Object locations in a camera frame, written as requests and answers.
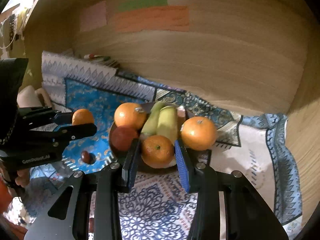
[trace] wood grain surface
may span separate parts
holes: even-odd
[[[320,199],[320,31],[306,3],[167,0],[188,6],[188,32],[116,33],[107,24],[80,33],[80,12],[99,1],[36,0],[24,34],[34,76],[23,86],[40,87],[43,50],[73,48],[77,56],[110,55],[128,70],[243,114],[289,109],[287,145],[300,172],[305,223]],[[128,0],[105,1],[108,19]]]

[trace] silver bolt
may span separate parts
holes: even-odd
[[[196,164],[196,167],[198,168],[198,169],[204,169],[205,168],[205,164],[204,163],[197,163]]]
[[[112,169],[117,169],[117,168],[119,168],[120,167],[120,164],[119,163],[111,163],[110,164],[110,168],[112,168]]]
[[[241,171],[233,171],[233,172],[231,172],[231,174],[233,176],[235,176],[236,178],[241,178],[242,177]]]
[[[73,174],[73,176],[76,177],[76,178],[79,178],[79,177],[82,176],[82,174],[83,174],[82,171],[76,171],[76,172]]]

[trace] green banana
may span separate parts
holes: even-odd
[[[146,123],[141,130],[141,139],[145,140],[147,137],[155,135],[158,127],[158,119],[160,110],[165,106],[163,102],[156,102],[151,108],[151,113]]]
[[[178,138],[178,115],[175,106],[166,106],[160,110],[156,134],[167,137],[174,144]]]

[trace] white cord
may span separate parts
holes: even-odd
[[[21,27],[20,27],[20,29],[19,29],[19,31],[21,30],[21,28],[24,26],[24,23],[25,23],[25,20],[27,19],[27,17],[23,17],[22,18],[22,25],[21,25]],[[8,46],[6,46],[6,47],[0,47],[0,49],[7,49],[9,46],[11,46],[11,44],[13,43],[13,41],[14,41],[14,39],[15,39],[15,37],[16,37],[16,35],[17,35],[17,28],[18,28],[18,16],[17,15],[14,15],[14,20],[15,20],[15,25],[16,25],[16,27],[15,27],[15,30],[14,30],[14,35],[13,35],[13,38],[12,38],[12,41],[9,43],[9,45]]]

